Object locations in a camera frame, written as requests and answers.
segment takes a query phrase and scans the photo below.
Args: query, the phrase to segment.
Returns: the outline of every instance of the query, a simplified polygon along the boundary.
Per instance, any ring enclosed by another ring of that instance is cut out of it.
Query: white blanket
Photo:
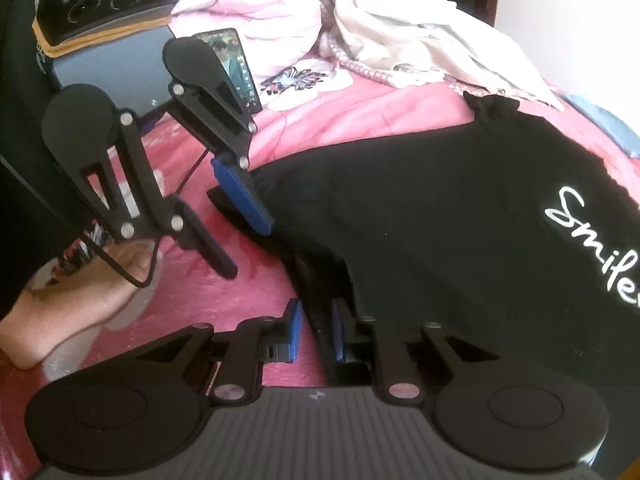
[[[335,21],[351,57],[391,74],[388,83],[393,86],[437,80],[445,73],[491,92],[563,110],[509,36],[457,9],[453,2],[335,0]],[[416,75],[413,81],[407,73]]]

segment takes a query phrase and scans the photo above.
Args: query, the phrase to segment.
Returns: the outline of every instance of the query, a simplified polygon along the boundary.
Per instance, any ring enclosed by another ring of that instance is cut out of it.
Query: blue cloth
[[[640,136],[614,114],[579,95],[562,94],[562,99],[605,132],[631,158],[640,158]]]

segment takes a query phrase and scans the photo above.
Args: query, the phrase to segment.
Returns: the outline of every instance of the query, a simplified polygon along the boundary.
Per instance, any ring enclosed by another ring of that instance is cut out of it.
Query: white wall
[[[547,80],[640,135],[640,0],[498,0],[495,27]]]

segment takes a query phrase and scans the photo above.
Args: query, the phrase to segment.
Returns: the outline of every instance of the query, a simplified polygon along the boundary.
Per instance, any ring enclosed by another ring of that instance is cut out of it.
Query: black cable
[[[65,218],[59,215],[52,206],[49,205],[44,197],[42,197],[23,177],[18,173],[15,168],[9,164],[9,162],[4,158],[4,156],[0,155],[0,163],[7,168],[7,170],[22,184],[35,198],[40,204],[42,204],[45,209],[47,209],[55,218],[60,222],[60,224],[68,229],[68,231],[74,236],[78,235],[78,228],[76,228],[71,222],[68,222]],[[145,288],[151,284],[153,280],[154,271],[156,270],[156,258],[158,257],[158,249],[160,246],[160,238],[156,238],[156,244],[154,245],[153,254],[151,257],[151,265],[149,267],[149,274],[146,277],[144,282],[140,282],[133,276],[131,276],[126,270],[122,268],[122,266],[116,262],[113,258],[111,258],[100,245],[95,243],[91,237],[85,234],[84,231],[81,232],[79,238],[88,246],[91,247],[92,250],[98,254],[105,262],[109,264],[111,269],[115,270],[120,276],[122,276],[125,280],[127,280],[132,285],[135,285],[137,288]]]
[[[198,169],[198,166],[202,163],[202,161],[204,160],[204,158],[207,156],[208,153],[209,153],[209,150],[207,148],[205,148],[205,150],[202,152],[202,155],[200,155],[200,158],[196,161],[196,163],[187,172],[187,174],[184,176],[184,179],[180,183],[180,186],[178,186],[178,188],[175,190],[176,195],[180,195],[180,193],[184,189],[184,186],[186,186],[187,182],[189,181],[189,179],[191,178],[193,173],[195,173],[195,171]]]

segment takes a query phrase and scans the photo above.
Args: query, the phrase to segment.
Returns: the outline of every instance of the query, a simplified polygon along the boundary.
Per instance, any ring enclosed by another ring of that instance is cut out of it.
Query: ribbed gray surface
[[[39,480],[88,478],[45,467]],[[458,452],[413,408],[371,388],[265,388],[212,415],[180,455],[120,480],[599,480],[586,466],[539,476],[506,473]]]

